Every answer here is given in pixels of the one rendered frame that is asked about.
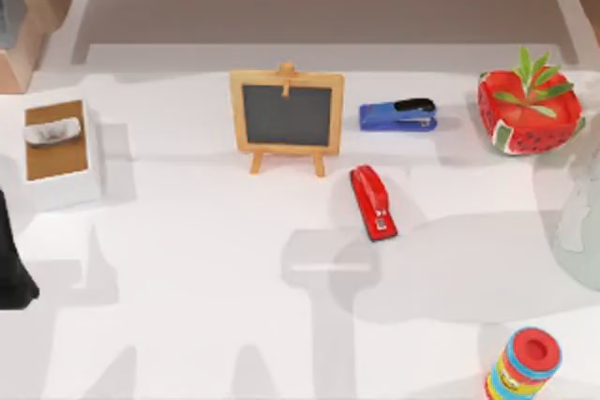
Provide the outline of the wooden framed blackboard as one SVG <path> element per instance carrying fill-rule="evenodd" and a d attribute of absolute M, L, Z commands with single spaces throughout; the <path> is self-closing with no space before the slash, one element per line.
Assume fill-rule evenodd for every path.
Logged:
<path fill-rule="evenodd" d="M 233 70 L 230 95 L 239 151 L 252 155 L 257 174 L 267 154 L 309 156 L 315 174 L 339 154 L 345 77 L 298 71 L 290 61 L 275 70 Z"/>

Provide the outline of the red stapler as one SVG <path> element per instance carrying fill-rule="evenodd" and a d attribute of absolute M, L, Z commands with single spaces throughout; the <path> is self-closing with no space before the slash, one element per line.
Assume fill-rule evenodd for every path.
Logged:
<path fill-rule="evenodd" d="M 389 196 L 378 173 L 369 165 L 350 171 L 352 190 L 371 242 L 394 238 L 398 229 L 390 213 Z"/>

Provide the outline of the blue stapler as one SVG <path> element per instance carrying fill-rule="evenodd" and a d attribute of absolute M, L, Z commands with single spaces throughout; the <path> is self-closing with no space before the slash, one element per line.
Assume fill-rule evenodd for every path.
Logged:
<path fill-rule="evenodd" d="M 359 125 L 362 131 L 427 132 L 437 126 L 436 113 L 436 104 L 426 97 L 362 104 Z"/>

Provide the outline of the watermelon plant pot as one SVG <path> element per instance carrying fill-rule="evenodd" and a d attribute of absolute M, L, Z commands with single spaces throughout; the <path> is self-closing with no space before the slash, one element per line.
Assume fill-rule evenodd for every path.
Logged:
<path fill-rule="evenodd" d="M 547 52 L 533 58 L 525 47 L 515 67 L 480 75 L 476 103 L 491 145 L 505 155 L 552 151 L 586 126 L 575 85 Z"/>

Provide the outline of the white tissue box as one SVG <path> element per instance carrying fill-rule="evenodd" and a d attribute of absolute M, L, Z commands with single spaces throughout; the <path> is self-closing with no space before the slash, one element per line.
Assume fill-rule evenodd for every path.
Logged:
<path fill-rule="evenodd" d="M 24 113 L 27 126 L 51 120 L 79 120 L 79 137 L 48 147 L 25 145 L 25 185 L 39 211 L 96 201 L 101 197 L 96 127 L 81 100 L 31 108 Z"/>

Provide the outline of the stack of coloured rings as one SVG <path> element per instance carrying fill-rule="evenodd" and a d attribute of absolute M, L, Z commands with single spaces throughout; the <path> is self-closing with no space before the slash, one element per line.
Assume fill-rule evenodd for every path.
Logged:
<path fill-rule="evenodd" d="M 485 380 L 487 400 L 533 400 L 562 364 L 557 340 L 537 327 L 515 331 Z"/>

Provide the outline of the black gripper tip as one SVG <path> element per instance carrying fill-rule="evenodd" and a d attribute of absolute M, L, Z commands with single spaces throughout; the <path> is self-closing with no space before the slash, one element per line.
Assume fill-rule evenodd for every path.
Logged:
<path fill-rule="evenodd" d="M 15 245 L 6 197 L 0 189 L 0 311 L 23 310 L 39 294 Z"/>

